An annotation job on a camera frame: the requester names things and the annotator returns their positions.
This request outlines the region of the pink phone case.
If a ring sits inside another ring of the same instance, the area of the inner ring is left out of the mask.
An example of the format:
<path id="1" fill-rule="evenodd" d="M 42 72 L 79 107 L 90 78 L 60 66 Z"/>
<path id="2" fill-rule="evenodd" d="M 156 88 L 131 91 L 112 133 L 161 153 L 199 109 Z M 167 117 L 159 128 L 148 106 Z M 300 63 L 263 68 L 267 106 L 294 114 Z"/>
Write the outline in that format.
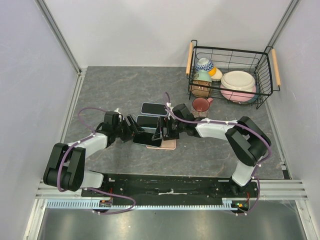
<path id="1" fill-rule="evenodd" d="M 177 141 L 175 139 L 172 140 L 162 140 L 161 145 L 159 147 L 149 146 L 147 145 L 147 149 L 154 150 L 175 150 L 177 146 Z"/>

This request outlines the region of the teal-edged black phone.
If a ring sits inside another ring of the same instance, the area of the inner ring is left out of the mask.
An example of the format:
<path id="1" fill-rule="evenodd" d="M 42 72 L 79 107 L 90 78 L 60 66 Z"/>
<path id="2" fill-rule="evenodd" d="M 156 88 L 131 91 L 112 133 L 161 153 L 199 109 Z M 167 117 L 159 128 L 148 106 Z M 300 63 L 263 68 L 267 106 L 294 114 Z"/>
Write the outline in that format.
<path id="1" fill-rule="evenodd" d="M 138 145 L 145 145 L 159 148 L 162 145 L 162 140 L 152 140 L 153 134 L 149 132 L 142 132 L 133 138 L 133 143 Z"/>

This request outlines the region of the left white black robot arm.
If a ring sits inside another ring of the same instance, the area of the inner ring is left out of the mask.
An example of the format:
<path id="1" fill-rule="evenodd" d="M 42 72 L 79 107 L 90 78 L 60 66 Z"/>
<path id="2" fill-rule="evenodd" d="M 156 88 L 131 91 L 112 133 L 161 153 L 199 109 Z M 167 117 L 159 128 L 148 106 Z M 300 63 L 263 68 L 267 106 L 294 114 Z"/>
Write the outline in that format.
<path id="1" fill-rule="evenodd" d="M 62 192 L 79 190 L 85 178 L 86 158 L 108 148 L 117 138 L 125 143 L 143 132 L 131 115 L 123 117 L 115 111 L 106 112 L 103 122 L 89 136 L 53 146 L 43 175 L 44 184 Z"/>

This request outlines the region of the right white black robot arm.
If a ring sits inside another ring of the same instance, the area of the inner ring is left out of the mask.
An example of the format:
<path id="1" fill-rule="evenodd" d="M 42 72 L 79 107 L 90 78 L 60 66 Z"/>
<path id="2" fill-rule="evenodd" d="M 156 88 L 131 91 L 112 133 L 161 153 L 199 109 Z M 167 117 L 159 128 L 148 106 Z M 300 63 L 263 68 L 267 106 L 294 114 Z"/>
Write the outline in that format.
<path id="1" fill-rule="evenodd" d="M 240 197 L 247 191 L 247 183 L 253 178 L 256 168 L 272 152 L 269 138 L 247 116 L 232 121 L 207 117 L 192 117 L 190 120 L 173 116 L 160 117 L 151 139 L 174 140 L 183 132 L 191 137 L 214 138 L 229 143 L 238 159 L 229 184 L 229 191 L 235 197 Z"/>

